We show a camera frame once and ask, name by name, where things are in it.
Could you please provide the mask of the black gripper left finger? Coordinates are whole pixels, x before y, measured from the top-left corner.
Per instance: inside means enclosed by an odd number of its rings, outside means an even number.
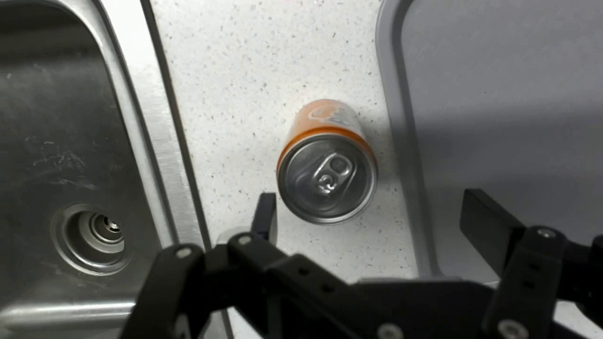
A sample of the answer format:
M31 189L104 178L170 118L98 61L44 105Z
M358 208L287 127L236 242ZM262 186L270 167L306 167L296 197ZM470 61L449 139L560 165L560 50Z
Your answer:
M228 242L161 250L119 339L204 339L227 308L264 339L404 339L392 310L309 257L281 252L276 233L277 195L264 191L251 227Z

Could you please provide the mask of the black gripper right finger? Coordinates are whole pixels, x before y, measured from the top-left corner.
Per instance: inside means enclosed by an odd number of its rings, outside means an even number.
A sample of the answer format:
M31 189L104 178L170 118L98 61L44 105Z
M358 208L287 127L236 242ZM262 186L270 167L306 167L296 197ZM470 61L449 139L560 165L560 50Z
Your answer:
M554 319L571 301L603 325L602 236L573 242L549 225L526 225L481 188L462 197L460 229L496 270L496 287L473 280L362 280L389 306L404 339L583 339Z

